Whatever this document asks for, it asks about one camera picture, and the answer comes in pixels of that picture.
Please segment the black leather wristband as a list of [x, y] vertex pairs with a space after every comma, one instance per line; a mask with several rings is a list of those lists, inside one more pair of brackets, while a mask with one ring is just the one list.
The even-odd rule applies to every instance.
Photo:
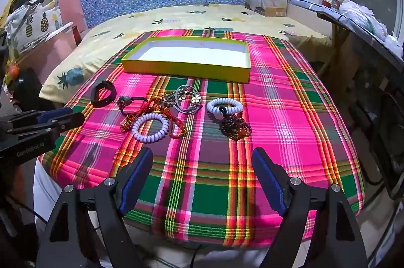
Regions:
[[95, 108], [106, 107], [116, 99], [116, 88], [110, 81], [101, 81], [92, 88], [90, 103]]

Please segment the red gold knot charm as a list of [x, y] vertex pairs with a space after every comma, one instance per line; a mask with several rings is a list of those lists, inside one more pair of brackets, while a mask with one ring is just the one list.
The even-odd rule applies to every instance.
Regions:
[[136, 117], [132, 115], [126, 116], [123, 121], [120, 123], [120, 131], [122, 133], [126, 133], [131, 130], [133, 123], [136, 121]]

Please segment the silver metal chain charm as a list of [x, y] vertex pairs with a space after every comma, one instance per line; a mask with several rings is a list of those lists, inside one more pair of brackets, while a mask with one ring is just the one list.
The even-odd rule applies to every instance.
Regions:
[[170, 108], [180, 108], [180, 95], [177, 90], [172, 91], [171, 93], [166, 93], [162, 96], [162, 105], [164, 107]]

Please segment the pink nightstand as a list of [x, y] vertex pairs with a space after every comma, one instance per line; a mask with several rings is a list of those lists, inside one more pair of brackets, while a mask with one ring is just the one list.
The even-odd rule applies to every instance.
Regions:
[[18, 63], [20, 69], [32, 69], [41, 84], [80, 44], [82, 37], [73, 22], [69, 22], [49, 36]]

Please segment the yellow pineapple bed sheet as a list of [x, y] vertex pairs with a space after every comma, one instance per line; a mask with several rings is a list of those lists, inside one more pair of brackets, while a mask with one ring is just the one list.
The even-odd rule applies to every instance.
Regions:
[[143, 33], [232, 38], [236, 32], [329, 45], [330, 37], [289, 17], [264, 17], [241, 5], [164, 7], [118, 16], [90, 28], [72, 53], [56, 65], [40, 98], [66, 104], [106, 61]]

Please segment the pineapple print pillow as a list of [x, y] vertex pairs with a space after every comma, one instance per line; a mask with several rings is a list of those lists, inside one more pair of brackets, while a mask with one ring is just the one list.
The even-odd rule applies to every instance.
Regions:
[[27, 1], [6, 20], [11, 59], [18, 61], [62, 26], [59, 0]]

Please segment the pink plaid cloth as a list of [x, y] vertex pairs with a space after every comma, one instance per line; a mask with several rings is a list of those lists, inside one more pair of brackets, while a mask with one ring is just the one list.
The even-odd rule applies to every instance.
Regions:
[[276, 37], [239, 32], [222, 36], [248, 44], [247, 84], [127, 74], [121, 60], [150, 37], [143, 33], [113, 55], [68, 101], [85, 122], [39, 158], [45, 171], [61, 187], [92, 187], [115, 176], [142, 148], [131, 133], [121, 132], [123, 117], [115, 104], [91, 105], [91, 90], [100, 81], [111, 81], [118, 95], [145, 98], [190, 84], [203, 103], [220, 97], [239, 100], [252, 133], [233, 141], [221, 133], [218, 117], [206, 109], [192, 116], [179, 114], [185, 136], [165, 137], [150, 146], [151, 173], [135, 209], [127, 214], [133, 225], [177, 241], [232, 248], [269, 246], [282, 219], [270, 208], [254, 174], [251, 156], [258, 147], [308, 185], [340, 185], [352, 211], [359, 213], [365, 190], [353, 141], [303, 55]]

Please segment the yellow green shallow box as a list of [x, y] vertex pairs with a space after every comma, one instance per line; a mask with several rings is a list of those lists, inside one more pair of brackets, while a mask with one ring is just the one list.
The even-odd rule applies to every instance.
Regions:
[[251, 56], [242, 40], [215, 37], [149, 37], [124, 54], [127, 73], [248, 83]]

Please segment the dark side table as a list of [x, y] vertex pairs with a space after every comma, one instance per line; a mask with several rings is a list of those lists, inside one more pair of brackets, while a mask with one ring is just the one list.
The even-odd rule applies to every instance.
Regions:
[[403, 198], [403, 60], [374, 35], [326, 5], [288, 0], [332, 23], [334, 51], [318, 75], [334, 100], [348, 102], [349, 131], [365, 136], [379, 169], [372, 186], [393, 200]]

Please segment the white crumpled cloth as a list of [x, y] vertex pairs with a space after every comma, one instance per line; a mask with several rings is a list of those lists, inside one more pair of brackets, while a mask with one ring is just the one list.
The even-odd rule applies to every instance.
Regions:
[[399, 44], [395, 33], [389, 35], [387, 27], [374, 17], [371, 9], [353, 1], [344, 0], [340, 4], [339, 12], [378, 38], [392, 54], [400, 59], [403, 58], [403, 46]]

